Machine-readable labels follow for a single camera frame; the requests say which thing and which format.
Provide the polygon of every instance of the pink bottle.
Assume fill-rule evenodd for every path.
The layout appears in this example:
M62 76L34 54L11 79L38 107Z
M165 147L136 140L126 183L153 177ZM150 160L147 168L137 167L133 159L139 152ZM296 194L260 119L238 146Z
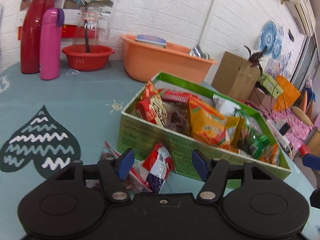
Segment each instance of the pink bottle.
M40 78L55 79L60 74L60 44L64 13L60 8L45 11L40 35Z

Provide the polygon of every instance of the black claw-like object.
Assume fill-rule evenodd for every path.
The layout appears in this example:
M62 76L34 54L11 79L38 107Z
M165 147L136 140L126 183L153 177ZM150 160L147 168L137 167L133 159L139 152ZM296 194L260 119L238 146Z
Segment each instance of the black claw-like object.
M305 240L308 202L257 163L230 165L194 150L193 166L205 181L196 198L136 194L131 200L119 178L129 172L132 152L97 165L69 164L26 195L18 207L24 240ZM87 188L86 179L99 179L103 195ZM242 185L223 197L228 179Z

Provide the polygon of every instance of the orange tub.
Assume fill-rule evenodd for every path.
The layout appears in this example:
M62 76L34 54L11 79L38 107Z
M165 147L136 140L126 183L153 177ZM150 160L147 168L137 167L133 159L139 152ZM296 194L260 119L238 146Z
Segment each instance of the orange tub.
M134 79L146 82L160 71L201 84L214 60L193 57L189 48L167 43L166 48L153 47L135 41L135 35L122 35L124 41L123 64Z

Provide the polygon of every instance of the screw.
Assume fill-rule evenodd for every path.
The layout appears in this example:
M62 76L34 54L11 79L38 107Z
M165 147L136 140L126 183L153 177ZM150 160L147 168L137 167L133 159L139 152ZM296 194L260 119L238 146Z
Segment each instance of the screw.
M211 191L204 191L200 193L200 198L205 199L205 200L211 200L216 197L215 193Z
M112 194L112 198L115 200L125 200L128 197L128 194L122 191L118 191Z

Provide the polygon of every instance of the red thermos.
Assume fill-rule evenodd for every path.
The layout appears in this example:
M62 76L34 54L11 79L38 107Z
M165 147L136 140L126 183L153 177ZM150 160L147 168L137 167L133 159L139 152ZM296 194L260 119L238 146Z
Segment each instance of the red thermos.
M54 6L54 0L32 0L21 32L21 73L39 72L39 50L42 16Z

